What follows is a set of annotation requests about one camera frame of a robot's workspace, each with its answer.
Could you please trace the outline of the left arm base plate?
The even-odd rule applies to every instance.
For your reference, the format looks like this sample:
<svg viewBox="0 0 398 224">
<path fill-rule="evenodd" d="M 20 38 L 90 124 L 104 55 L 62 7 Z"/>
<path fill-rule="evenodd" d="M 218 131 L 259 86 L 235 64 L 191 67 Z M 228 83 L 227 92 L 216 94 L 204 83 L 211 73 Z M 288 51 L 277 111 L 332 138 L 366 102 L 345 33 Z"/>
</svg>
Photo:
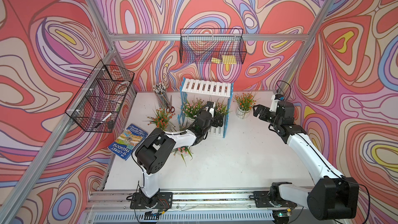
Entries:
<svg viewBox="0 0 398 224">
<path fill-rule="evenodd" d="M 170 209 L 173 205 L 172 192 L 158 192 L 148 198 L 142 192 L 136 192 L 131 197 L 130 209 Z"/>
</svg>

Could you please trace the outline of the pink flower pot front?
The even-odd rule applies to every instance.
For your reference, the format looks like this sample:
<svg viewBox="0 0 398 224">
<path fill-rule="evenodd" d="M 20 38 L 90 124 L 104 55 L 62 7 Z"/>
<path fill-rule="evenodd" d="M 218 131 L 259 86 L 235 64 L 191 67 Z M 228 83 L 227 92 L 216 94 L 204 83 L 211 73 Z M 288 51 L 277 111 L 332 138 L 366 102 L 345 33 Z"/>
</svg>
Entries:
<svg viewBox="0 0 398 224">
<path fill-rule="evenodd" d="M 204 106 L 204 101 L 199 98 L 195 98 L 190 102 L 183 103 L 182 112 L 185 114 L 187 124 L 190 125 L 194 122 L 195 117 L 199 113 L 200 109 Z"/>
</svg>

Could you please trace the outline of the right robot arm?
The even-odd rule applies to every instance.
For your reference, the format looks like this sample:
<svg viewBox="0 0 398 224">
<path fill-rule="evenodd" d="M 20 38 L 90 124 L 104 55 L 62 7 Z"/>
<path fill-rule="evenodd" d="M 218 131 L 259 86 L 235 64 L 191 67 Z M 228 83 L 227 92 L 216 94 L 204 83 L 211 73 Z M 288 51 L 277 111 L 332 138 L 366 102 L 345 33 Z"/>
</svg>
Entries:
<svg viewBox="0 0 398 224">
<path fill-rule="evenodd" d="M 359 184 L 345 177 L 315 147 L 306 131 L 294 122 L 294 105 L 281 94 L 272 96 L 270 107 L 253 106 L 254 116 L 269 124 L 307 168 L 314 187 L 306 189 L 289 182 L 272 183 L 271 203 L 290 201 L 309 209 L 317 220 L 353 219 L 357 213 Z"/>
</svg>

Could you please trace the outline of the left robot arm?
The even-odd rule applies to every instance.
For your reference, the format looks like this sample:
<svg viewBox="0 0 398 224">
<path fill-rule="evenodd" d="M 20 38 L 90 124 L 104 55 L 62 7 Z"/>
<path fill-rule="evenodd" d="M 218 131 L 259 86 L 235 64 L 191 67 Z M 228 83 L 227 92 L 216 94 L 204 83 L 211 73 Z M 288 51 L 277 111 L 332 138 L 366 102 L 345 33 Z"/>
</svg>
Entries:
<svg viewBox="0 0 398 224">
<path fill-rule="evenodd" d="M 141 142 L 136 151 L 136 163 L 143 171 L 143 185 L 140 194 L 153 198 L 160 191 L 157 173 L 163 168 L 174 149 L 195 146 L 207 138 L 211 127 L 217 123 L 215 103 L 208 101 L 200 108 L 193 123 L 184 131 L 165 132 L 154 129 Z"/>
</svg>

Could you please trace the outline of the pink flower pot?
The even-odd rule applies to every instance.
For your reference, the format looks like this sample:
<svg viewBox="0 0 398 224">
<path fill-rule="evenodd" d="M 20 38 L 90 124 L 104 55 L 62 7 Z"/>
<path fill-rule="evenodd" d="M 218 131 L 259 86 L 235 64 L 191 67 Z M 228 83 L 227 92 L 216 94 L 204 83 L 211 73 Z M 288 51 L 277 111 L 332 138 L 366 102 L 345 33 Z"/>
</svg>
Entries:
<svg viewBox="0 0 398 224">
<path fill-rule="evenodd" d="M 200 109 L 204 106 L 204 101 L 199 98 L 195 98 L 190 102 L 183 103 L 182 112 L 185 114 L 187 124 L 190 125 L 194 122 L 195 117 L 199 113 Z"/>
<path fill-rule="evenodd" d="M 215 103 L 214 109 L 215 109 L 215 116 L 217 114 L 224 114 L 224 118 L 226 118 L 230 112 L 227 102 L 224 101 L 222 102 L 217 101 Z"/>
<path fill-rule="evenodd" d="M 181 157 L 185 166 L 187 166 L 186 159 L 193 159 L 193 152 L 191 151 L 190 146 L 182 146 L 172 150 L 171 154 L 175 157 Z"/>
</svg>

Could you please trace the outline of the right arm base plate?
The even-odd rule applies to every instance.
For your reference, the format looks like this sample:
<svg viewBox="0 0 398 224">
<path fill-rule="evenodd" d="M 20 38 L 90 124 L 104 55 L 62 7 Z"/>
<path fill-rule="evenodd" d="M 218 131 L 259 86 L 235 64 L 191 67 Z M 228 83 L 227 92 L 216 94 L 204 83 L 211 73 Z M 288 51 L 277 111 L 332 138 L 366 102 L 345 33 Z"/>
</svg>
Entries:
<svg viewBox="0 0 398 224">
<path fill-rule="evenodd" d="M 257 208 L 290 208 L 297 207 L 296 203 L 275 198 L 270 191 L 254 191 L 249 199 L 254 200 Z"/>
</svg>

